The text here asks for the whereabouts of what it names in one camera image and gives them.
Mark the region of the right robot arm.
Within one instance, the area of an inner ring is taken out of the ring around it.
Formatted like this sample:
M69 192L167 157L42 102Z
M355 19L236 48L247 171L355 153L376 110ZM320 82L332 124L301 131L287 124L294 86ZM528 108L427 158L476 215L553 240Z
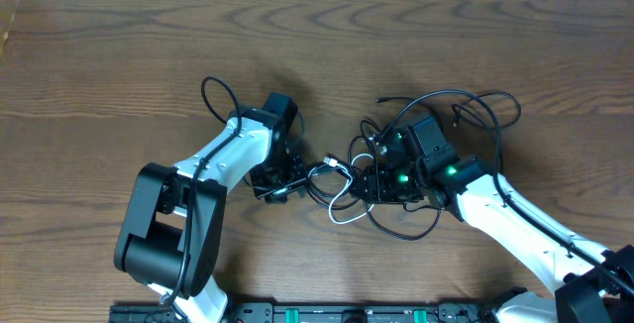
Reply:
M491 322L630 322L633 248L611 251L565 227L477 157L460 159L432 116L364 137L373 161L354 180L365 206L421 202L486 233L551 292L515 289L481 313Z

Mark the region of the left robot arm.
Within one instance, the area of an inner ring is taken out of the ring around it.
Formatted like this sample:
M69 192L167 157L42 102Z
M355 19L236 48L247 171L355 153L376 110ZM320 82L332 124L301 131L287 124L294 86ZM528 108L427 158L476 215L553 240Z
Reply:
M287 139L298 108L272 93L263 108L231 112L225 129L190 158L139 172L114 252L116 269L160 296L157 306L114 306L113 322L220 322L228 295L212 272L227 196L245 177L254 195L283 203L307 172Z

